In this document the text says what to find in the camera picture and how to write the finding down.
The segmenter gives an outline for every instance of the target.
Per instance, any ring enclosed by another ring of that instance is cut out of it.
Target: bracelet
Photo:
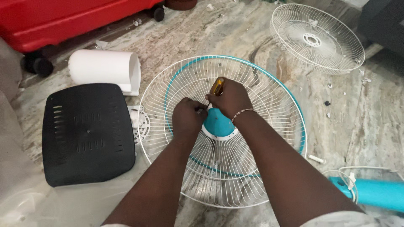
[[[244,109],[244,110],[242,110],[242,111],[236,113],[236,114],[234,115],[233,119],[231,120],[231,122],[233,123],[234,119],[235,119],[239,114],[241,114],[242,112],[247,111],[247,110],[251,110],[251,111],[254,111],[254,112],[255,112],[255,110],[254,110],[253,108]]]

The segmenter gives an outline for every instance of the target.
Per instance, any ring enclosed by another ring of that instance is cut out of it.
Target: white fan part
[[[150,131],[140,143],[150,164],[173,139],[172,115],[177,103],[189,97],[208,104],[205,94],[220,76],[243,84],[254,110],[306,157],[303,116],[289,90],[250,62],[209,55],[174,63],[147,87],[140,105],[149,116]],[[233,129],[234,136],[223,136],[222,139],[212,137],[204,130],[199,132],[187,162],[181,188],[183,195],[221,208],[243,208],[268,202],[250,148],[243,136]]]
[[[150,131],[150,118],[144,112],[143,106],[128,106],[130,119],[132,121],[133,139],[135,145],[139,143],[139,140],[144,140]]]
[[[361,66],[365,51],[358,37],[332,15],[301,4],[276,8],[270,32],[277,45],[304,66],[345,74]]]

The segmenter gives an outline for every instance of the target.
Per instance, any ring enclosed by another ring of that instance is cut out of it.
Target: white tube
[[[117,84],[124,95],[139,95],[140,62],[135,52],[78,50],[68,64],[76,84]]]
[[[313,159],[314,161],[319,162],[319,163],[321,163],[321,164],[324,164],[324,163],[325,163],[325,160],[324,160],[324,159],[318,158],[318,157],[313,156],[313,155],[309,155],[309,158],[310,158],[310,159]]]

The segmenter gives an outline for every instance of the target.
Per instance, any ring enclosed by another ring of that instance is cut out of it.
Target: screwdriver
[[[218,77],[210,89],[209,94],[220,96],[223,93],[223,85],[225,83],[224,77]]]

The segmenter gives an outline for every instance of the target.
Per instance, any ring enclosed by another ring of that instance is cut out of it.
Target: hand
[[[198,136],[202,123],[208,116],[207,106],[190,98],[183,98],[174,108],[174,137]]]
[[[232,119],[241,110],[253,107],[244,86],[227,78],[221,96],[207,94],[205,99],[219,108],[220,112],[229,119]]]

